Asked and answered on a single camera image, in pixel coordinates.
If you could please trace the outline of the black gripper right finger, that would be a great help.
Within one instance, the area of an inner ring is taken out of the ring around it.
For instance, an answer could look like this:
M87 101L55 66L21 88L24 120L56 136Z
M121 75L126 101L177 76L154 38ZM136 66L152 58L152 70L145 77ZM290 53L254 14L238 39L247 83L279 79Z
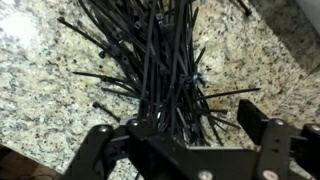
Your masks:
M255 166L258 180L306 180L292 172L290 160L316 180L320 177L320 126L301 129L279 118L268 118L247 99L238 105L237 121L255 145L261 147Z

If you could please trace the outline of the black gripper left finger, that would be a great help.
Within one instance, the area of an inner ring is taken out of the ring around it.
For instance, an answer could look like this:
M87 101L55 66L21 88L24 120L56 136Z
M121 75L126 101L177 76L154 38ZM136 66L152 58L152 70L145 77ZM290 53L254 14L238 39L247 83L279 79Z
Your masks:
M132 119L114 129L90 129L61 180L108 180L116 162L127 158L144 180L213 178L205 160L144 120Z

